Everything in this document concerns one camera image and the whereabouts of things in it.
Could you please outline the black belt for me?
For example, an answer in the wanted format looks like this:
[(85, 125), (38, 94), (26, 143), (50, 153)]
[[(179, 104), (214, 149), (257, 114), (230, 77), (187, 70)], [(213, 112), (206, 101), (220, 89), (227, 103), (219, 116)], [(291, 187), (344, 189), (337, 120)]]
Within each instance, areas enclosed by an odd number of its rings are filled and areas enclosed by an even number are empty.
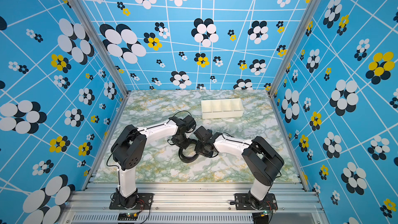
[(184, 163), (193, 163), (199, 154), (194, 150), (194, 146), (190, 145), (187, 149), (179, 148), (178, 156)]

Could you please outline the white compartment storage tray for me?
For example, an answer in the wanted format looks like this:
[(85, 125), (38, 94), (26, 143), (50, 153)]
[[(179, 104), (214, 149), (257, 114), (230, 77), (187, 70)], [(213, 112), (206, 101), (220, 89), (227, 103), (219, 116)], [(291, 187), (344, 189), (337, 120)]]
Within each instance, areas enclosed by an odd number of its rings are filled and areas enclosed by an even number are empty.
[(244, 107), (240, 98), (202, 100), (201, 111), (203, 119), (236, 118), (243, 115)]

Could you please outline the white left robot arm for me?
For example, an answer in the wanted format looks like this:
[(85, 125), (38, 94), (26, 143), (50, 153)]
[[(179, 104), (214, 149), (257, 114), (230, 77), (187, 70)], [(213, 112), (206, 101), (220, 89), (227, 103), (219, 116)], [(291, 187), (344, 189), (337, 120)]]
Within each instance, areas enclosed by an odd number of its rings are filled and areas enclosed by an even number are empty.
[(139, 164), (147, 144), (163, 138), (171, 138), (171, 144), (179, 153), (187, 149), (194, 140), (189, 133), (195, 130), (194, 120), (170, 119), (148, 127), (128, 125), (124, 128), (111, 148), (111, 156), (118, 168), (118, 186), (115, 200), (126, 209), (138, 203), (138, 189), (135, 181), (135, 167)]

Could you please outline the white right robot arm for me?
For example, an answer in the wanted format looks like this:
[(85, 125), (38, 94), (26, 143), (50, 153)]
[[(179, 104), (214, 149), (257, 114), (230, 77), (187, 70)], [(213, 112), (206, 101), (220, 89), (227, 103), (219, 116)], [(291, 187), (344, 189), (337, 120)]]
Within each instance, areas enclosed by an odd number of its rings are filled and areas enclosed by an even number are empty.
[(282, 175), (285, 164), (279, 153), (262, 137), (253, 140), (234, 138), (226, 133), (196, 130), (195, 151), (204, 157), (227, 153), (245, 161), (255, 180), (248, 192), (248, 202), (254, 209), (267, 206), (266, 197), (276, 178)]

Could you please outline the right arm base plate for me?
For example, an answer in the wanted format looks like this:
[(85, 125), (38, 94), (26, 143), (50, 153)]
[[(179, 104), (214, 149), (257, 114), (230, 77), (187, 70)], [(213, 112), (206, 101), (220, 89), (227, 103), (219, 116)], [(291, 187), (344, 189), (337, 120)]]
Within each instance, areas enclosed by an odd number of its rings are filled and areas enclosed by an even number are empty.
[(234, 205), (237, 210), (247, 211), (276, 211), (278, 205), (274, 194), (268, 193), (263, 200), (258, 200), (250, 193), (235, 194), (234, 200), (230, 201), (230, 205)]

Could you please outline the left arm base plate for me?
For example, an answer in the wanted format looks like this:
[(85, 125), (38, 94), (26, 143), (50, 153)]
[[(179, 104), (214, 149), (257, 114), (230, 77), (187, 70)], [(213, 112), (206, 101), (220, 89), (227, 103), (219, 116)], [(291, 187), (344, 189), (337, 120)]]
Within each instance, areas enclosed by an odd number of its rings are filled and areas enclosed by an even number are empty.
[(150, 209), (153, 203), (154, 194), (151, 193), (133, 193), (125, 198), (121, 193), (114, 193), (111, 197), (109, 209), (111, 210), (141, 210)]

